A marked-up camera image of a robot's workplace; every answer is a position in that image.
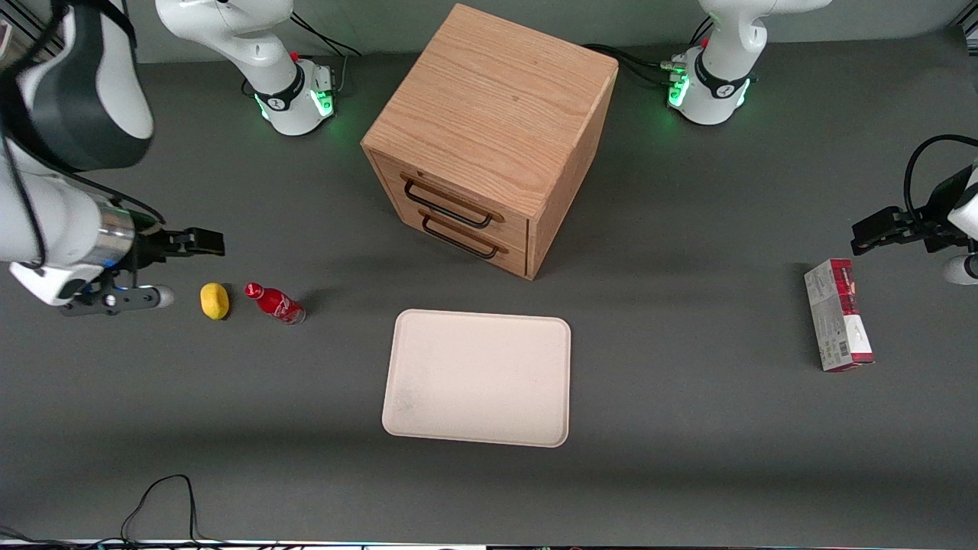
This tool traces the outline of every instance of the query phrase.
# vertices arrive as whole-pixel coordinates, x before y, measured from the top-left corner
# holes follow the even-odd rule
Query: wooden cube cabinet
[[[533,279],[617,73],[607,56],[459,4],[361,145],[404,223]]]

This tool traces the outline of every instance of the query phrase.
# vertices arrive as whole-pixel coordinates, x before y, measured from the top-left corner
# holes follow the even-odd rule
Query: table surface
[[[959,31],[772,45],[720,127],[623,71],[534,282],[403,226],[376,181],[358,142],[413,59],[351,60],[337,117],[300,138],[266,125],[231,64],[141,68],[153,148],[94,176],[173,227],[224,232],[228,255],[146,269],[177,302],[115,318],[64,318],[0,277],[0,522],[110,536],[182,472],[221,538],[978,544],[976,291],[920,245],[857,259],[877,363],[840,375],[818,366],[802,280],[900,202],[913,147],[978,126]],[[973,157],[928,152],[919,199]],[[276,325],[240,296],[252,279],[310,318]],[[225,322],[200,314],[208,281],[239,291]],[[567,443],[386,434],[412,307],[566,319]],[[163,486],[133,532],[184,536],[186,515]]]

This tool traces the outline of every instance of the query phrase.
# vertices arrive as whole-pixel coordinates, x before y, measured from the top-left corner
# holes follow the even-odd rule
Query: red bottle
[[[266,289],[258,283],[248,283],[244,293],[258,303],[258,308],[293,327],[305,321],[305,308],[278,289]]]

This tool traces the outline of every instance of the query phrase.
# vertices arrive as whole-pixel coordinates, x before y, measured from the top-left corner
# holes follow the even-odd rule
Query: black metal handle
[[[468,219],[463,215],[456,214],[444,206],[436,205],[432,201],[423,199],[417,195],[412,194],[411,188],[414,186],[415,186],[414,180],[408,179],[408,183],[405,184],[404,186],[404,194],[408,196],[408,199],[411,199],[412,201],[418,203],[419,205],[427,206],[442,215],[446,215],[454,219],[455,221],[462,222],[469,227],[474,227],[475,229],[485,229],[485,227],[489,225],[489,222],[492,221],[492,214],[486,214],[486,218],[482,221],[475,221],[474,219]]]
[[[469,245],[466,245],[464,243],[460,243],[460,242],[456,241],[455,239],[452,239],[448,235],[444,235],[442,233],[438,233],[434,229],[431,229],[430,227],[427,226],[427,222],[429,222],[429,221],[431,221],[431,218],[428,217],[428,216],[425,216],[424,217],[424,220],[422,220],[422,229],[424,229],[424,232],[425,233],[427,233],[428,235],[430,235],[430,236],[432,236],[432,237],[434,237],[436,239],[440,239],[440,240],[448,243],[449,245],[456,246],[456,247],[458,247],[458,248],[460,248],[460,249],[462,249],[462,250],[464,250],[464,251],[472,254],[475,257],[480,257],[482,259],[492,259],[492,258],[496,257],[496,252],[499,251],[499,247],[493,247],[490,252],[479,252],[476,249],[470,247]]]

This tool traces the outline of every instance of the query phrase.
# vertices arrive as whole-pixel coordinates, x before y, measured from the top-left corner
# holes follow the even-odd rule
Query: bottle cap
[[[249,298],[258,299],[261,295],[265,294],[265,289],[262,288],[258,283],[248,283],[244,285],[244,295]]]

